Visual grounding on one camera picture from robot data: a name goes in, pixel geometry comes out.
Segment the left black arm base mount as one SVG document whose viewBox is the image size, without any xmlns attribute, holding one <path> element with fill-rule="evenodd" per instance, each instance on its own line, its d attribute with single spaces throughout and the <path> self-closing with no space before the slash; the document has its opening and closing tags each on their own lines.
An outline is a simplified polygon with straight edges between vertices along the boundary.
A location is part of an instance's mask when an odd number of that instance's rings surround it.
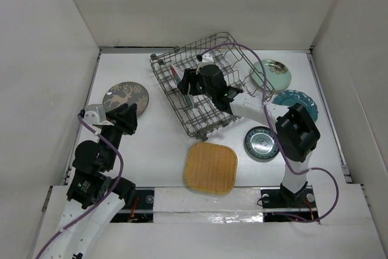
<svg viewBox="0 0 388 259">
<path fill-rule="evenodd" d="M 139 187 L 130 205 L 124 206 L 111 223 L 152 223 L 155 188 Z"/>
</svg>

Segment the square woven bamboo plate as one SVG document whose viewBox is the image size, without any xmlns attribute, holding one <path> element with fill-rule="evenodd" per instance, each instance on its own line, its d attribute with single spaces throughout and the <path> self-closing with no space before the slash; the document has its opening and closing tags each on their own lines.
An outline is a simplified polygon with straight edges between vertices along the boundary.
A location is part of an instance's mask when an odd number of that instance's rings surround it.
<svg viewBox="0 0 388 259">
<path fill-rule="evenodd" d="M 233 149 L 206 142 L 194 144 L 184 169 L 186 185 L 200 192 L 225 195 L 235 186 L 238 157 Z"/>
</svg>

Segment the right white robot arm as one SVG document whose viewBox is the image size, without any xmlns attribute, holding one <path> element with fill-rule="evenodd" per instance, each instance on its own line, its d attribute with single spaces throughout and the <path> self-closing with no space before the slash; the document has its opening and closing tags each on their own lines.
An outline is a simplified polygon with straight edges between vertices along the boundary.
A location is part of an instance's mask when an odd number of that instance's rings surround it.
<svg viewBox="0 0 388 259">
<path fill-rule="evenodd" d="M 299 103 L 281 106 L 257 101 L 242 89 L 228 85 L 215 64 L 185 71 L 170 65 L 169 69 L 182 95 L 204 95 L 221 112 L 269 125 L 286 162 L 280 199 L 286 206 L 300 202 L 307 186 L 309 159 L 320 138 L 307 109 Z"/>
</svg>

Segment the red plate with teal flower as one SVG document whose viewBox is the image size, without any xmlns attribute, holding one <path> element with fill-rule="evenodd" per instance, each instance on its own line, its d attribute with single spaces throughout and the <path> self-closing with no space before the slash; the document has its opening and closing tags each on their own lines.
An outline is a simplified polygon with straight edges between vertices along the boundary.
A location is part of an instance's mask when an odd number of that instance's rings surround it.
<svg viewBox="0 0 388 259">
<path fill-rule="evenodd" d="M 180 70 L 176 65 L 174 65 L 172 63 L 169 64 L 169 69 L 170 69 L 170 72 L 173 76 L 173 79 L 174 79 L 176 85 L 178 86 L 182 81 L 184 73 L 182 72 L 182 70 Z M 193 109 L 194 105 L 195 105 L 193 97 L 189 94 L 184 95 L 180 89 L 178 89 L 178 90 L 181 93 L 181 95 L 184 97 L 184 99 L 186 100 L 188 107 Z"/>
</svg>

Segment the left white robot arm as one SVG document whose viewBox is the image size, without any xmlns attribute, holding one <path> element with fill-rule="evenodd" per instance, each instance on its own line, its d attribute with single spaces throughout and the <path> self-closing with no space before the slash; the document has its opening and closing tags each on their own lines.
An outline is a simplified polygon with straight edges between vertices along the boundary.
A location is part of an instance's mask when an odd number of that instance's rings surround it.
<svg viewBox="0 0 388 259">
<path fill-rule="evenodd" d="M 56 233 L 37 258 L 87 258 L 112 218 L 135 202 L 135 183 L 122 177 L 124 159 L 118 148 L 124 135 L 137 129 L 137 105 L 126 103 L 106 112 L 91 104 L 78 121 L 97 141 L 78 144 L 66 204 Z"/>
</svg>

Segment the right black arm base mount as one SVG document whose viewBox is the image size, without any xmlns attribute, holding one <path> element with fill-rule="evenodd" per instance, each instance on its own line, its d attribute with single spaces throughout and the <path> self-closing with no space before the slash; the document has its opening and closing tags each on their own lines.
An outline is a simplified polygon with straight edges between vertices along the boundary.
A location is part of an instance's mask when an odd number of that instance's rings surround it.
<svg viewBox="0 0 388 259">
<path fill-rule="evenodd" d="M 307 186 L 295 201 L 287 201 L 280 187 L 260 189 L 256 204 L 262 207 L 265 223 L 288 221 L 311 221 L 318 218 L 318 208 L 312 186 Z"/>
</svg>

